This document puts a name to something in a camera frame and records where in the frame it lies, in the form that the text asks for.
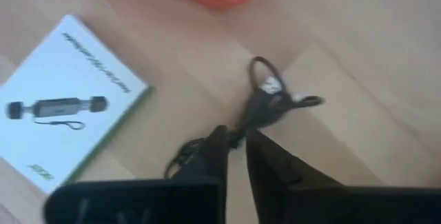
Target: black cable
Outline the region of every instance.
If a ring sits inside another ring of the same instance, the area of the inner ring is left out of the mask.
[[[256,77],[256,63],[262,63],[272,74],[271,81],[260,86]],[[249,82],[252,87],[252,95],[245,105],[245,110],[236,128],[229,132],[229,146],[237,149],[247,130],[267,127],[280,120],[288,111],[295,108],[307,108],[320,105],[324,100],[319,96],[306,96],[299,101],[293,100],[288,92],[277,68],[262,57],[251,60],[249,67]],[[198,152],[199,146],[205,138],[195,139],[183,144],[176,156],[169,162],[165,169],[164,177],[171,177],[170,172],[174,167],[180,168],[186,165]]]
[[[85,124],[80,121],[50,121],[50,122],[39,122],[36,121],[35,116],[33,118],[34,123],[41,125],[66,125],[72,130],[82,130],[85,128]]]

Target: wooden floor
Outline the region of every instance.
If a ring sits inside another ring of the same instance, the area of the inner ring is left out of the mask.
[[[234,124],[261,55],[292,90],[327,100],[266,135],[346,184],[440,186],[440,3],[251,0],[216,12],[188,0],[0,0],[0,83],[77,14],[156,87],[82,180],[150,179],[182,142]],[[244,151],[229,165],[228,223],[257,223]],[[0,158],[0,223],[41,223],[45,197]]]

